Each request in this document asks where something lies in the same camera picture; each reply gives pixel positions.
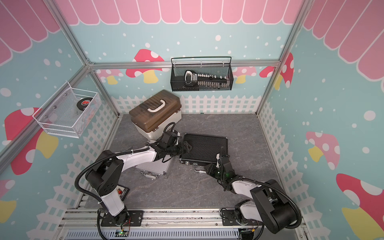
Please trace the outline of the black poker case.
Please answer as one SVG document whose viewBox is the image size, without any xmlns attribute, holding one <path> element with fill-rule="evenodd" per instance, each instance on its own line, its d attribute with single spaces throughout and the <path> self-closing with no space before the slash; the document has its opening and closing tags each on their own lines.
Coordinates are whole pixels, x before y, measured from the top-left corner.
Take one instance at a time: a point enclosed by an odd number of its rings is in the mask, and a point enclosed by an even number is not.
<svg viewBox="0 0 384 240">
<path fill-rule="evenodd" d="M 228 154 L 228 138 L 221 136 L 185 133 L 183 140 L 191 147 L 189 153 L 180 155 L 179 161 L 185 165 L 206 166 L 217 163 L 217 155 L 223 149 Z"/>
</svg>

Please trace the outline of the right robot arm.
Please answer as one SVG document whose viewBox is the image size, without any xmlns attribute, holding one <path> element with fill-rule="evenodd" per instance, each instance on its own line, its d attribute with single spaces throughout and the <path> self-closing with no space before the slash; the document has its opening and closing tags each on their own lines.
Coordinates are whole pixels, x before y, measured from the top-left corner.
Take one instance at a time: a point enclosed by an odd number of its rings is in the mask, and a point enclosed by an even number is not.
<svg viewBox="0 0 384 240">
<path fill-rule="evenodd" d="M 256 224 L 276 234 L 283 229 L 296 229 L 302 223 L 302 213 L 297 204 L 284 192 L 276 180 L 260 182 L 237 175 L 229 156 L 218 154 L 217 161 L 193 164 L 217 180 L 225 192 L 246 197 L 234 209 L 220 210 L 224 225 L 249 226 Z"/>
</svg>

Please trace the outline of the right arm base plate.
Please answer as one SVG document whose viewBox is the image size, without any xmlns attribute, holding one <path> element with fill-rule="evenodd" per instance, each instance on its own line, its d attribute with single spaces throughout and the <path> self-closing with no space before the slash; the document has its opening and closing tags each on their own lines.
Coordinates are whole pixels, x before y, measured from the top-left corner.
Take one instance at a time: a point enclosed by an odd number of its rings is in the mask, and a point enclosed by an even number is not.
<svg viewBox="0 0 384 240">
<path fill-rule="evenodd" d="M 239 210 L 236 209 L 220 209 L 220 216 L 223 226 L 250 226 L 257 227 L 258 221 L 245 219 Z"/>
</svg>

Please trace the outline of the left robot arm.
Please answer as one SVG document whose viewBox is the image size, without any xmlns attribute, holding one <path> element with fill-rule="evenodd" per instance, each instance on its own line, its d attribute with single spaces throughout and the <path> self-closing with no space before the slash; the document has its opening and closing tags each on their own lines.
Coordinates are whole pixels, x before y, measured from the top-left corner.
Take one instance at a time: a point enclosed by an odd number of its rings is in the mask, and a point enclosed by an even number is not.
<svg viewBox="0 0 384 240">
<path fill-rule="evenodd" d="M 193 147 L 177 131 L 167 131 L 153 143 L 136 150 L 111 153 L 85 167 L 75 179 L 75 188 L 95 198 L 113 217 L 127 208 L 117 192 L 121 173 L 144 163 L 189 153 Z"/>
</svg>

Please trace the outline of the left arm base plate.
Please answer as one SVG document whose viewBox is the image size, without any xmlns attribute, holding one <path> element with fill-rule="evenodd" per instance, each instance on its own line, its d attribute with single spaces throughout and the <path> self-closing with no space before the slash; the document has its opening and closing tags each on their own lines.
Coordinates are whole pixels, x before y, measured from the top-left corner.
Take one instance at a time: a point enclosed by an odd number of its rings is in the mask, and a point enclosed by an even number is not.
<svg viewBox="0 0 384 240">
<path fill-rule="evenodd" d="M 143 220 L 144 211 L 123 210 L 116 216 L 110 213 L 102 217 L 102 227 L 140 227 Z"/>
</svg>

